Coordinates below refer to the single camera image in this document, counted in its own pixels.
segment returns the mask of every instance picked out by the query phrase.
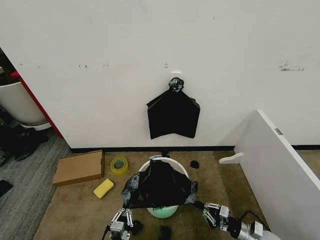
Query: white pot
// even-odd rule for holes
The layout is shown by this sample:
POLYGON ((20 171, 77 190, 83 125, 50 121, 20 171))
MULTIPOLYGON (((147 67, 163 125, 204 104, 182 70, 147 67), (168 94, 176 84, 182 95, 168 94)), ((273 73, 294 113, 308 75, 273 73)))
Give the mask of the white pot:
MULTIPOLYGON (((168 157, 156 157, 153 160, 161 160, 165 163, 170 164, 170 166, 178 171, 181 174, 186 175, 187 178, 189 178, 187 171, 185 170, 185 168, 176 160, 173 160, 171 158, 168 157)), ((147 167, 150 165, 150 161, 147 161, 145 164, 142 165, 142 167, 139 169, 139 172, 145 171, 147 169, 147 167)), ((173 215, 178 209, 178 205, 176 206, 168 206, 168 207, 164 207, 162 209, 158 209, 158 210, 153 210, 153 208, 147 208, 147 210, 149 211, 149 213, 153 216, 155 216, 156 218, 168 218, 171 215, 173 215)))
POLYGON ((0 86, 0 105, 24 125, 37 126, 48 122, 21 82, 0 86))

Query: robotic arm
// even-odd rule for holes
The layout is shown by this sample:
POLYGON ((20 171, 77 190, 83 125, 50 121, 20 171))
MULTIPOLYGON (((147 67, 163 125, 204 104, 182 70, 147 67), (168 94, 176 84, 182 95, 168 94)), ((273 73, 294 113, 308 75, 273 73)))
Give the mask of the robotic arm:
MULTIPOLYGON (((209 224, 211 229, 217 227, 223 232, 229 232, 234 239, 238 240, 280 240, 276 235, 268 230, 264 230, 260 222, 254 221, 251 224, 244 223, 241 219, 230 216, 227 206, 209 203, 206 204, 196 201, 194 204, 196 209, 202 212, 202 216, 209 224)), ((137 234, 142 228, 142 224, 138 220, 134 220, 130 209, 121 208, 110 221, 110 225, 106 226, 102 240, 108 231, 111 232, 112 240, 129 240, 130 231, 137 234)))
POLYGON ((241 219, 230 216, 227 206, 196 201, 194 206, 202 212, 211 229, 219 227, 221 231, 229 232, 231 237, 239 240, 280 240, 268 230, 264 230, 260 222, 244 223, 241 219))

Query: black baseboard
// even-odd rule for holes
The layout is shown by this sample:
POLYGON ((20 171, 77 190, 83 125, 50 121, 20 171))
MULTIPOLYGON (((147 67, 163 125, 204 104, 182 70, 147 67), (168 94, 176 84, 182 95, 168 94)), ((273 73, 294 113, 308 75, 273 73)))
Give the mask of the black baseboard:
POLYGON ((320 145, 292 145, 295 150, 320 150, 320 145))
MULTIPOLYGON (((292 145, 295 150, 320 150, 320 145, 292 145)), ((138 146, 138 147, 90 147, 70 148, 74 154, 97 150, 104 152, 179 152, 179 151, 232 151, 235 146, 138 146)))

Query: black cable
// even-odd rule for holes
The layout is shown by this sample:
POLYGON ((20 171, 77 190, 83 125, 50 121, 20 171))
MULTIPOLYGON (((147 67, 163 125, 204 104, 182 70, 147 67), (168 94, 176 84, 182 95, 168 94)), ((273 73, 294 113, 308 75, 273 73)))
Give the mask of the black cable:
POLYGON ((105 230, 104 230, 104 233, 103 233, 103 236, 102 236, 102 240, 105 240, 105 236, 106 236, 106 234, 107 234, 108 231, 110 231, 110 226, 109 226, 109 225, 107 225, 107 226, 105 227, 105 230))
POLYGON ((252 211, 245 211, 245 213, 240 217, 240 221, 242 221, 247 214, 252 214, 253 216, 255 216, 259 220, 259 222, 265 227, 265 229, 271 232, 270 228, 252 211))

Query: tape roll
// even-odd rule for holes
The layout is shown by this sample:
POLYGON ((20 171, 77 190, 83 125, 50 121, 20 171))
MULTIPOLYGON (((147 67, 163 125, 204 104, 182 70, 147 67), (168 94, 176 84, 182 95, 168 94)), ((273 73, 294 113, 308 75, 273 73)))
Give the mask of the tape roll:
POLYGON ((128 171, 128 160, 123 156, 117 156, 111 161, 110 169, 115 175, 124 174, 128 171))

